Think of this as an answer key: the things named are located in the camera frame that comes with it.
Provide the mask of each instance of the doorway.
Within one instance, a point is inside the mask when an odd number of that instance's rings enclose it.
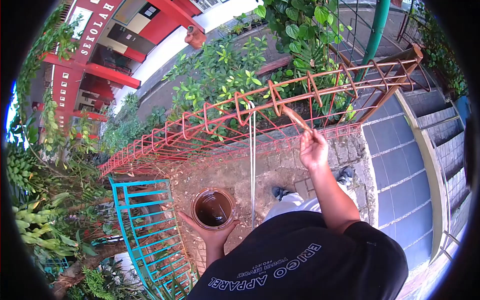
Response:
[[[150,51],[152,51],[152,49],[156,46],[154,43],[150,42],[143,36],[139,36],[132,30],[118,23],[115,23],[115,25],[113,25],[107,37],[145,55],[150,53]]]

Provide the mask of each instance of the shoe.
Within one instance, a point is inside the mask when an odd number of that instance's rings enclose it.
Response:
[[[284,188],[281,188],[279,186],[275,186],[272,188],[272,194],[273,196],[279,200],[282,201],[283,196],[286,196],[288,194],[291,194],[292,192],[285,190]]]
[[[339,184],[349,186],[351,185],[352,180],[353,180],[353,169],[350,167],[347,167],[340,173],[340,178],[338,178],[337,182]]]

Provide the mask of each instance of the teal metal fence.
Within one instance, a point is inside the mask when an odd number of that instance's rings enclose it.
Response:
[[[176,299],[184,298],[175,281],[188,293],[198,278],[181,239],[170,180],[114,182],[109,179],[120,230],[141,282],[162,299],[169,299],[172,288],[178,290]],[[119,200],[121,193],[124,200]]]

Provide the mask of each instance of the tree trunk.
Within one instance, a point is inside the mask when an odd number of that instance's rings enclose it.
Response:
[[[109,257],[118,253],[127,251],[124,241],[118,241],[108,245],[99,245],[95,247],[96,256],[87,255],[82,261],[76,261],[70,267],[59,274],[57,281],[53,285],[53,294],[58,300],[63,299],[67,290],[83,280],[85,275],[82,273],[83,266],[88,269],[95,269],[100,263]]]

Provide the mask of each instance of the sign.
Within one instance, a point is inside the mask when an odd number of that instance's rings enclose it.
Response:
[[[85,8],[81,8],[78,6],[75,7],[75,9],[73,10],[72,16],[70,18],[69,24],[72,24],[78,18],[80,18],[80,20],[78,21],[78,26],[75,27],[75,29],[73,30],[73,36],[72,36],[73,38],[80,39],[83,30],[87,26],[88,20],[90,20],[90,17],[92,16],[92,13],[93,12],[86,10]]]
[[[121,2],[122,0],[77,0],[76,5],[81,5],[81,7],[76,6],[73,9],[70,22],[80,14],[82,16],[88,14],[89,17],[83,17],[85,19],[85,21],[82,21],[84,24],[79,25],[78,30],[75,28],[75,34],[73,35],[75,38],[80,36],[79,33],[83,31],[79,41],[80,47],[73,57],[75,61],[80,64],[88,62],[103,29],[107,26],[108,21]]]

